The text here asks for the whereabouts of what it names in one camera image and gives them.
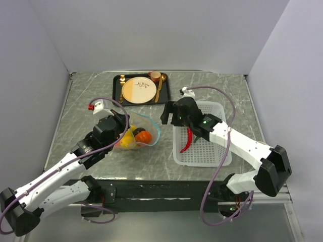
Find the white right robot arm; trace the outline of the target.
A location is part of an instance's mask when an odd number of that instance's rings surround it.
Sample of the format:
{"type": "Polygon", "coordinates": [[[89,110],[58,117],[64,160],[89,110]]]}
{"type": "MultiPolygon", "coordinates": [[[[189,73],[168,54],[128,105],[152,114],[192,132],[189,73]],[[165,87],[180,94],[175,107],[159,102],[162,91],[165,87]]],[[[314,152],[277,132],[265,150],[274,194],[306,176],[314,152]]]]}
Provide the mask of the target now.
{"type": "Polygon", "coordinates": [[[173,126],[189,128],[195,136],[228,148],[253,167],[252,172],[229,176],[221,188],[225,200],[232,201],[242,192],[255,190],[275,197],[290,177],[292,169],[285,148],[262,144],[234,130],[215,115],[203,113],[192,97],[166,102],[160,117],[162,124],[168,123],[170,114],[173,126]]]}

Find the yellow apple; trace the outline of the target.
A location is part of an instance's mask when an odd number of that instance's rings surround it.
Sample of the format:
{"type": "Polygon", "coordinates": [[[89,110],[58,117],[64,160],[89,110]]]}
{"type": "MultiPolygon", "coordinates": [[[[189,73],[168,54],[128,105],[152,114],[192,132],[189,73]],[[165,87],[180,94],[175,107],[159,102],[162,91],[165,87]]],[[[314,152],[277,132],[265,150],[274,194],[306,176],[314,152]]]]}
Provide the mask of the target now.
{"type": "Polygon", "coordinates": [[[126,149],[132,149],[135,147],[135,137],[132,130],[128,129],[124,137],[120,140],[120,146],[126,149]]]}

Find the red chili pepper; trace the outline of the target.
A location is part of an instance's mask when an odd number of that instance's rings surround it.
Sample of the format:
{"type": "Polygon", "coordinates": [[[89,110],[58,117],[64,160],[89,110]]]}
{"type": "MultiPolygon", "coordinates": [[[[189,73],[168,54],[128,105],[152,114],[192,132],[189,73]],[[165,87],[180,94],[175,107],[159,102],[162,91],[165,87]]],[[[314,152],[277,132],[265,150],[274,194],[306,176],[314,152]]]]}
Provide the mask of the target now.
{"type": "Polygon", "coordinates": [[[190,128],[187,128],[187,142],[185,147],[182,148],[182,150],[180,151],[180,153],[184,153],[187,149],[189,149],[189,147],[192,144],[192,138],[193,138],[193,133],[190,128]]]}

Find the orange tangerine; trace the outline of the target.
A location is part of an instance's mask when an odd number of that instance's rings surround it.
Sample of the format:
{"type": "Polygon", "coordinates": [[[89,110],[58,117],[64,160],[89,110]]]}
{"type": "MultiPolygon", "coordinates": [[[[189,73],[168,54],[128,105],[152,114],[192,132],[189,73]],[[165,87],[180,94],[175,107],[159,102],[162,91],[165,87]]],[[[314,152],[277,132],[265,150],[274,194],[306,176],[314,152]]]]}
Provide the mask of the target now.
{"type": "Polygon", "coordinates": [[[152,135],[148,131],[143,131],[135,137],[135,140],[139,143],[150,144],[152,141],[152,135]]]}

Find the clear zip top bag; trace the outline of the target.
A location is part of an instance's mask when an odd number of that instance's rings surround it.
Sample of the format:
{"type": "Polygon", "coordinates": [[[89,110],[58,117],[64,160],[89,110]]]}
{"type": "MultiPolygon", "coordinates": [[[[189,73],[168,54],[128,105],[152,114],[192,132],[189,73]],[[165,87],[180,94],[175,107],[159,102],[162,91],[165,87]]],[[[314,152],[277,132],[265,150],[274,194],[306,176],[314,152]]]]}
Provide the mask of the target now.
{"type": "Polygon", "coordinates": [[[123,138],[114,146],[117,150],[136,150],[154,146],[160,138],[160,129],[148,116],[129,112],[129,125],[123,138]]]}

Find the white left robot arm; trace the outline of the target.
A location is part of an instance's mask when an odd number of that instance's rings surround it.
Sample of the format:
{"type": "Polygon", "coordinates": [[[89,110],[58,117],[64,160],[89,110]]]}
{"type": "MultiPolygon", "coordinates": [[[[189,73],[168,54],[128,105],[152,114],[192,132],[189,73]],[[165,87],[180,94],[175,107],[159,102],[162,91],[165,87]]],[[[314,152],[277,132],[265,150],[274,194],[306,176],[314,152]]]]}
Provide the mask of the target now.
{"type": "Polygon", "coordinates": [[[113,111],[100,119],[55,166],[20,188],[4,189],[1,192],[1,220],[8,222],[11,231],[2,230],[1,234],[26,235],[52,212],[75,202],[97,201],[100,189],[91,176],[69,188],[60,189],[60,186],[103,160],[129,127],[129,115],[113,111]]]}

